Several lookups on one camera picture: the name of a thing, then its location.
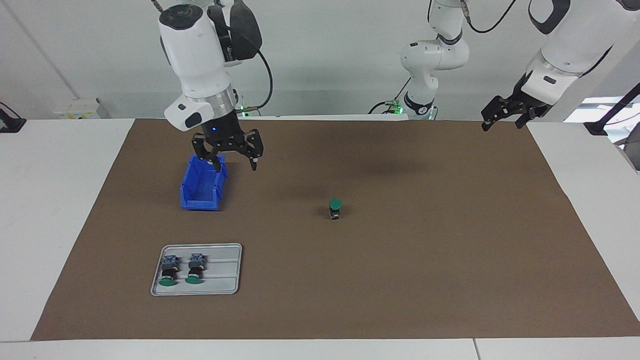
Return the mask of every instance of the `brown table mat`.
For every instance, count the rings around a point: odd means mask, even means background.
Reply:
[[[135,121],[32,340],[640,335],[528,130],[243,127],[265,141],[258,171],[229,155],[223,211],[192,212],[192,134]],[[164,245],[225,242],[244,248],[235,295],[149,293]]]

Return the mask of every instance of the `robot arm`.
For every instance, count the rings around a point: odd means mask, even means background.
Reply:
[[[571,84],[606,56],[640,15],[638,0],[531,0],[529,17],[547,41],[506,99],[482,110],[483,129],[520,114],[518,128],[543,117]]]
[[[469,46],[462,39],[463,19],[460,0],[434,0],[430,25],[438,37],[412,42],[402,51],[402,65],[411,74],[404,103],[417,118],[426,117],[433,105],[438,79],[432,73],[457,69],[469,59]]]
[[[238,23],[242,30],[237,31],[242,31],[250,42],[242,37],[234,38],[227,32],[226,24],[220,22],[222,5],[211,6],[206,13],[193,4],[175,5],[162,11],[159,18],[164,52],[182,85],[182,95],[164,111],[164,115],[181,131],[196,126],[202,128],[203,133],[193,137],[194,150],[201,160],[211,162],[217,171],[220,171],[218,152],[237,151],[249,158],[254,170],[264,152],[258,130],[245,133],[240,128],[236,98],[225,70],[225,66],[252,58],[262,39],[253,13],[242,0],[236,0],[232,6],[231,23]]]

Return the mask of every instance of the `green button cap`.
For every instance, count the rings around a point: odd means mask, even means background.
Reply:
[[[160,281],[158,281],[158,284],[162,285],[162,286],[172,286],[175,284],[175,281],[173,281],[173,279],[169,278],[169,277],[165,277],[160,279]]]
[[[186,280],[186,281],[187,281],[188,283],[190,283],[190,284],[194,284],[194,285],[196,285],[196,284],[200,284],[200,278],[199,278],[199,277],[197,277],[197,276],[189,276],[189,277],[187,277],[187,280]]]
[[[331,210],[338,211],[341,207],[342,201],[338,198],[332,199],[331,202],[329,202],[329,208],[331,208]]]

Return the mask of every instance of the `white tabletop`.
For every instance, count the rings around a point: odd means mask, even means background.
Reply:
[[[603,359],[613,353],[616,359],[638,358],[640,338],[21,342],[30,339],[131,124],[132,119],[32,120],[19,134],[0,135],[0,359],[80,359],[87,352],[96,359],[177,357],[188,349],[239,359],[475,360],[476,347],[483,360]],[[640,177],[605,137],[588,135],[580,124],[530,123],[529,128],[639,316]]]

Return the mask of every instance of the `gray tray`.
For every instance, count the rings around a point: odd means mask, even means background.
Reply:
[[[189,284],[185,281],[189,273],[188,262],[192,253],[202,253],[206,260],[206,269],[202,273],[200,284]],[[162,286],[158,284],[161,278],[160,263],[164,256],[176,255],[180,262],[180,271],[176,276],[176,284]],[[233,294],[238,290],[240,280],[240,259],[242,245],[204,244],[204,245],[167,245],[163,247],[156,266],[156,276],[151,285],[153,296],[176,295],[222,295]]]

